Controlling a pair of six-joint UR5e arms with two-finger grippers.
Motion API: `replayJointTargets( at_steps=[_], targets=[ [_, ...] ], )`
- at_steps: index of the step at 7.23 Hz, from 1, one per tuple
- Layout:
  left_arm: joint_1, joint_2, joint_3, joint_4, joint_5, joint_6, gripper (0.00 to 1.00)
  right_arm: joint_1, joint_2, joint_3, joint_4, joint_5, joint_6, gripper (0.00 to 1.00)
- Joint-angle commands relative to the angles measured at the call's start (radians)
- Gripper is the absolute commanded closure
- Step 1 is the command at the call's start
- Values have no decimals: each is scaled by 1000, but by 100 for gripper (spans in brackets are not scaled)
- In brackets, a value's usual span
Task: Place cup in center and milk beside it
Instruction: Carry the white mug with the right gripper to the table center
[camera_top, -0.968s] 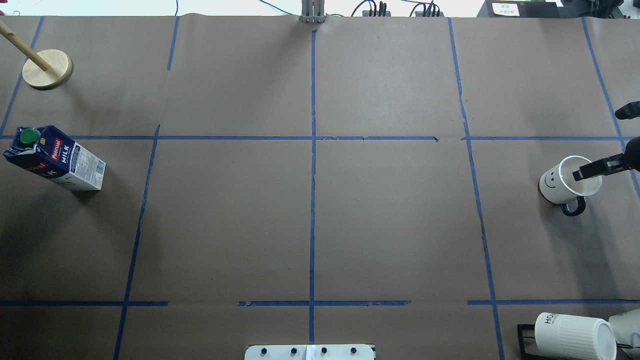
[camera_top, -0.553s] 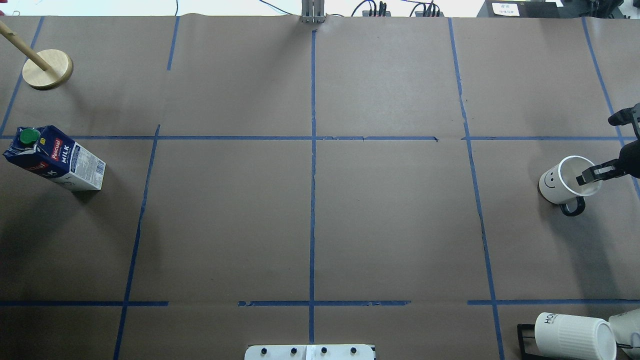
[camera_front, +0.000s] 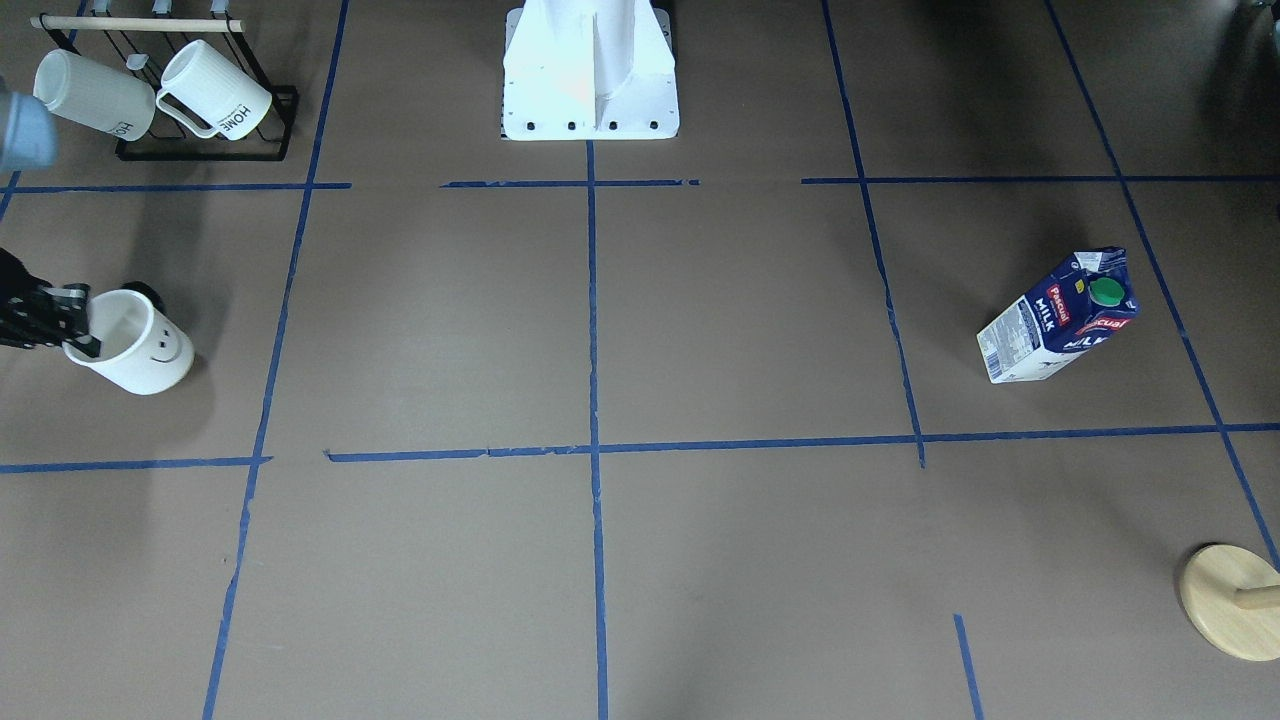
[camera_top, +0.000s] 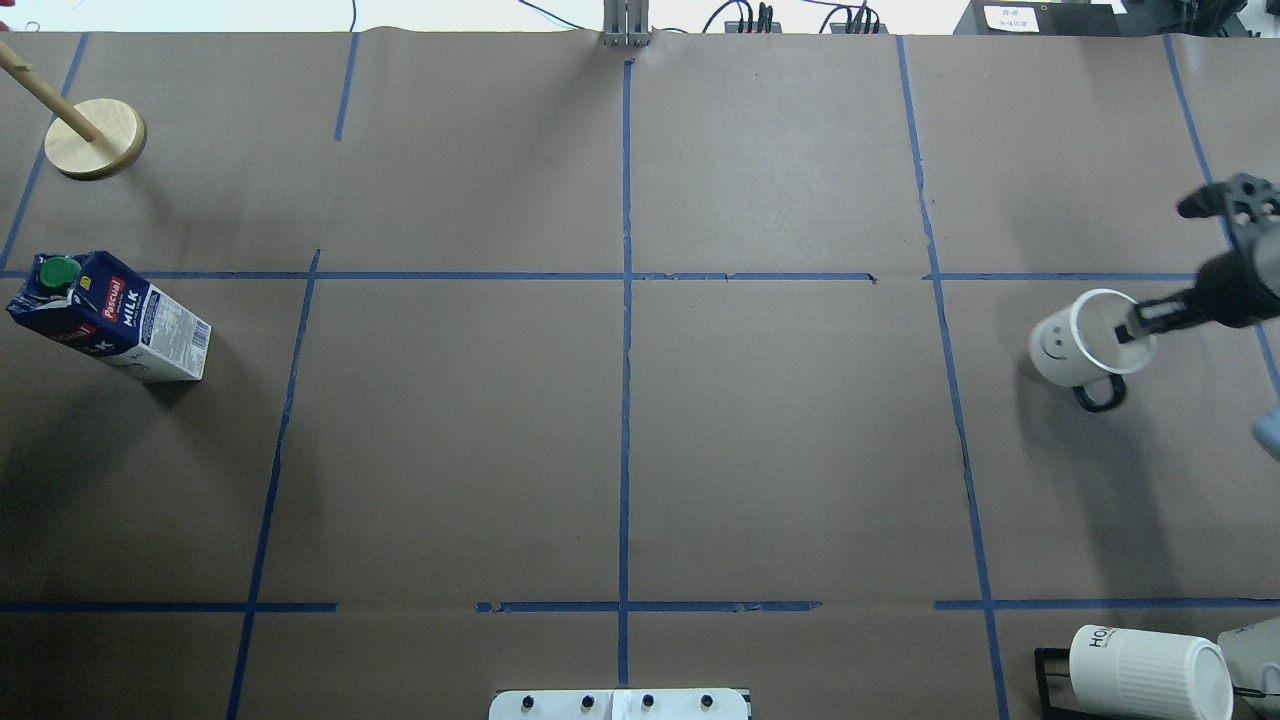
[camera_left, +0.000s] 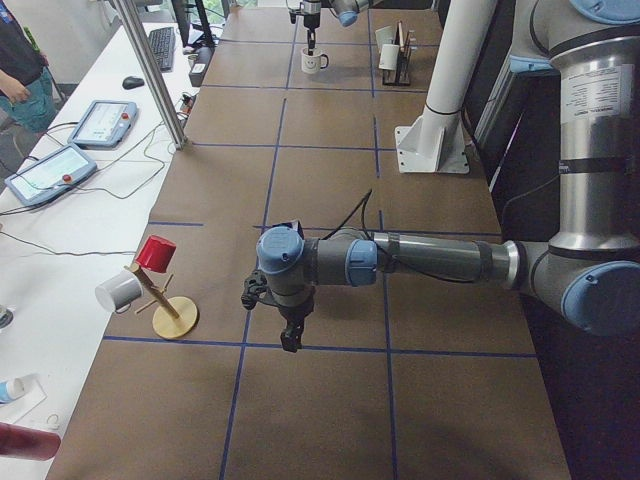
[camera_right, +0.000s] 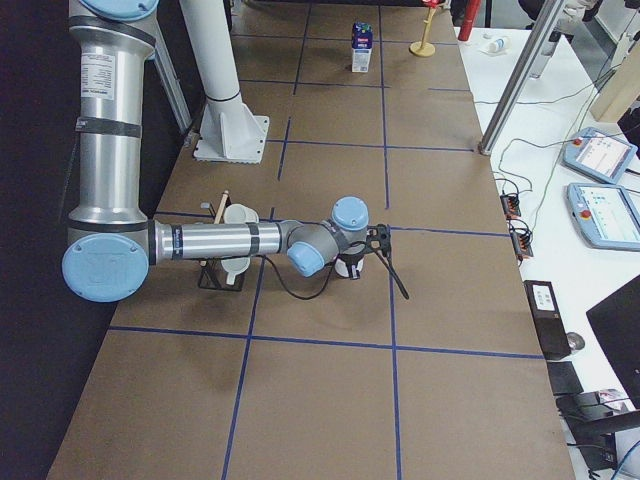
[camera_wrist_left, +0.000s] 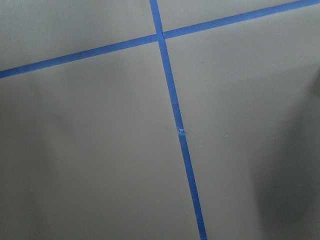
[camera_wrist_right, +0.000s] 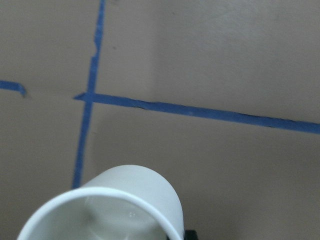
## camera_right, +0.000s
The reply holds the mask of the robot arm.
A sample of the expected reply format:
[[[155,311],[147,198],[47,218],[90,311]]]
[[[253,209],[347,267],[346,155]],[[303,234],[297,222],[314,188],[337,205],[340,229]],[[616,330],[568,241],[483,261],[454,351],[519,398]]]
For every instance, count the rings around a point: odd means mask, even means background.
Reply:
[[[327,220],[166,225],[139,207],[144,66],[162,58],[154,1],[73,1],[69,30],[81,48],[81,113],[76,122],[80,198],[68,218],[62,273],[94,302],[133,294],[165,260],[283,254],[305,277],[331,265],[357,278],[370,230],[366,204],[337,200]]]

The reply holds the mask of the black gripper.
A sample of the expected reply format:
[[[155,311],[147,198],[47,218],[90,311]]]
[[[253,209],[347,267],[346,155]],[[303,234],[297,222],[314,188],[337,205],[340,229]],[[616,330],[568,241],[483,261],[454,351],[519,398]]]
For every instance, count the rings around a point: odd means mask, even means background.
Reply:
[[[335,262],[335,271],[337,273],[350,273],[351,280],[359,280],[360,272],[364,267],[364,256],[360,254],[342,254],[339,255]]]

